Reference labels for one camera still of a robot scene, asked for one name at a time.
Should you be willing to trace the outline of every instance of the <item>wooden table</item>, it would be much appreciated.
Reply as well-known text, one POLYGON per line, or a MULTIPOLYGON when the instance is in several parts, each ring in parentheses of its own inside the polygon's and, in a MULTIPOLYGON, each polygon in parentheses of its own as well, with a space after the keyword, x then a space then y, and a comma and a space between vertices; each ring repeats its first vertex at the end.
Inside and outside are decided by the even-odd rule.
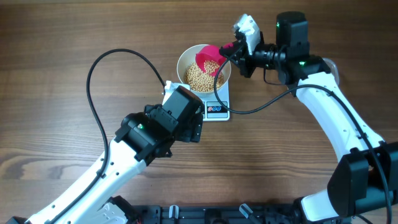
MULTIPOLYGON (((24 3, 3 1, 5 3, 24 3)), ((0 6, 0 222, 29 217, 65 191, 103 152, 86 99, 93 61, 127 48, 177 82, 181 53, 234 40, 231 25, 252 15, 275 42, 276 15, 302 11, 311 52, 334 60, 347 99, 388 142, 398 140, 398 4, 394 1, 137 1, 0 6)), ((276 73, 270 73, 276 80, 276 73)), ((138 57, 101 62, 91 90, 108 134, 121 120, 162 101, 162 87, 138 57)), ((233 68, 234 109, 257 107, 285 90, 233 68)), ((337 161, 324 132, 298 99, 259 113, 205 123, 199 144, 176 142, 117 194, 134 205, 238 205, 291 202, 326 187, 337 161)), ((398 209, 395 210, 395 222, 398 209)), ((385 222, 385 210, 367 214, 385 222)))

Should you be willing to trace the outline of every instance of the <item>white bowl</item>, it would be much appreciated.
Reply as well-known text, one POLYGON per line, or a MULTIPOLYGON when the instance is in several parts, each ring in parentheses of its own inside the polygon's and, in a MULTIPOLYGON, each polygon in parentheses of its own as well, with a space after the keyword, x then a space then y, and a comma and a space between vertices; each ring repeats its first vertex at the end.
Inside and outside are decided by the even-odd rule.
MULTIPOLYGON (((195 62, 195 57, 199 51, 207 46, 208 44, 200 44, 200 45, 195 45, 193 47, 190 47, 184 53, 181 54, 180 59, 177 62, 177 75, 178 78, 180 79, 181 83, 188 84, 184 82, 184 76, 185 72, 187 71, 187 68, 189 65, 191 65, 193 62, 195 62)), ((231 76, 231 63, 228 62, 224 68, 222 69, 220 76, 224 76, 224 83, 217 89, 217 92, 219 92, 224 86, 225 83, 228 82, 229 77, 231 76)), ((196 96, 199 97, 206 97, 214 94, 214 91, 209 91, 209 92, 200 92, 200 91, 195 91, 191 90, 192 93, 194 93, 196 96)))

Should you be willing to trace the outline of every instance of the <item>bowl of beans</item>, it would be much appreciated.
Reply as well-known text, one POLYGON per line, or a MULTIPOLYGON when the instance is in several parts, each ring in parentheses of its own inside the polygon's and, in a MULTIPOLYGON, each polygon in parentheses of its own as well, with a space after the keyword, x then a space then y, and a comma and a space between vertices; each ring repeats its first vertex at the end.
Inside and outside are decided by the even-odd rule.
MULTIPOLYGON (((177 75, 181 83, 191 86, 191 91, 199 97, 214 94, 214 77, 210 74, 220 66, 212 60, 205 61, 205 72, 195 62, 195 56, 208 44, 200 44, 184 51, 177 62, 177 75)), ((222 89, 231 76, 231 63, 228 62, 217 78, 217 91, 222 89)))

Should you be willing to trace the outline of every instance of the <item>wooden surface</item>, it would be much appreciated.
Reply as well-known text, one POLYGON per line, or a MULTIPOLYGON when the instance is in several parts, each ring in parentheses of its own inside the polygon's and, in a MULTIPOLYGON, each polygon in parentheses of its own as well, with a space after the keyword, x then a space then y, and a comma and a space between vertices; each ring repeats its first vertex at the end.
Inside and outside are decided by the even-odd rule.
MULTIPOLYGON (((386 141, 398 140, 394 1, 62 2, 69 4, 0 6, 0 223, 44 208, 103 152, 85 92, 100 54, 136 50, 164 80, 177 82, 180 54, 232 41, 230 28, 242 13, 255 18, 266 42, 275 42, 278 13, 306 13, 311 52, 336 62, 343 93, 368 125, 386 141)), ((162 101, 152 70, 129 54, 104 59, 91 86, 108 139, 125 115, 162 101)), ((245 79, 236 67, 229 86, 237 110, 285 90, 266 85, 260 70, 245 79)), ((324 189, 337 165, 324 132, 292 96, 259 113, 205 123, 199 144, 176 142, 172 152, 117 194, 133 205, 291 202, 324 189)), ((367 217, 383 223, 385 210, 367 217)))

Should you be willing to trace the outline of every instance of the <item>kitchen scale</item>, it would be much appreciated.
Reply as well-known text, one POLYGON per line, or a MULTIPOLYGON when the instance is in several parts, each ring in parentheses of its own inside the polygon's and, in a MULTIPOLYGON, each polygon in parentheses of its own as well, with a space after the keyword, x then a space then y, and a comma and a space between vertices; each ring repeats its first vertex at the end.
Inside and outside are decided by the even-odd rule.
MULTIPOLYGON (((178 86, 183 86, 190 90, 190 86, 183 83, 173 83, 169 80, 166 81, 166 86, 164 88, 165 95, 163 99, 163 104, 170 97, 173 91, 178 86)), ((223 87, 218 90, 218 97, 220 100, 229 107, 229 83, 228 81, 223 85, 223 87)), ((203 121, 227 121, 229 120, 229 111, 223 108, 217 101, 214 94, 208 96, 199 96, 205 105, 205 114, 203 115, 203 121)))

